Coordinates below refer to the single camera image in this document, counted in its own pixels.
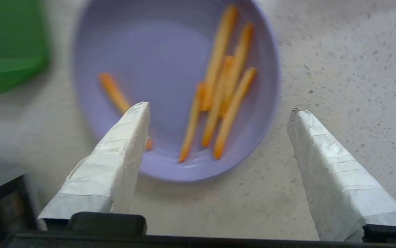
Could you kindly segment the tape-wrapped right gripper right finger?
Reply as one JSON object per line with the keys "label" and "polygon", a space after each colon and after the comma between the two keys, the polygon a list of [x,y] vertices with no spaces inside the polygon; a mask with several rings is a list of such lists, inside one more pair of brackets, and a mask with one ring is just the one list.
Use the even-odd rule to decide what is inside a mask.
{"label": "tape-wrapped right gripper right finger", "polygon": [[396,200],[311,112],[292,109],[288,136],[320,240],[362,242],[367,224],[396,227]]}

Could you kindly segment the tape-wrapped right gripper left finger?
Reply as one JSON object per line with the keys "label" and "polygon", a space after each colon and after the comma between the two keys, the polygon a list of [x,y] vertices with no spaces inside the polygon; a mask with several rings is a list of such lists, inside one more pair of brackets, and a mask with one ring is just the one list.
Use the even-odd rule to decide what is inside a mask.
{"label": "tape-wrapped right gripper left finger", "polygon": [[146,151],[150,105],[132,106],[69,173],[38,216],[42,229],[81,212],[127,213]]}

